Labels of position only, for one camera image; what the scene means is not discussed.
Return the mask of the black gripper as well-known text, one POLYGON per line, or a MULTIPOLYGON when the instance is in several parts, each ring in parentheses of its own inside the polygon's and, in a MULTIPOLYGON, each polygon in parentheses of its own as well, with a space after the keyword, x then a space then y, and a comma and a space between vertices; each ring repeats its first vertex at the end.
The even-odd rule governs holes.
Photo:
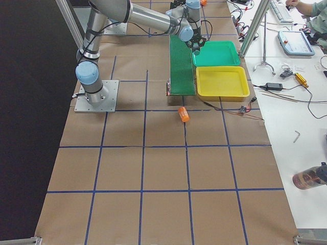
POLYGON ((185 44, 188 48, 191 48, 192 51, 200 51, 201 47, 203 47, 206 42, 207 39, 205 37, 200 34, 196 34, 185 44))

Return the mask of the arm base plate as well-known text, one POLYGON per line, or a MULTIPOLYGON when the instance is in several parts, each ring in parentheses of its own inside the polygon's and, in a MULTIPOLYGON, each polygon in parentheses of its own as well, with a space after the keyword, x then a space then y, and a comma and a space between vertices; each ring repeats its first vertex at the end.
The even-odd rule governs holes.
POLYGON ((115 113, 119 90, 119 80, 103 80, 103 87, 98 93, 86 93, 82 85, 77 96, 75 109, 77 113, 115 113))
POLYGON ((127 23, 112 24, 109 19, 106 21, 105 26, 110 25, 104 29, 104 36, 125 36, 127 34, 127 23))

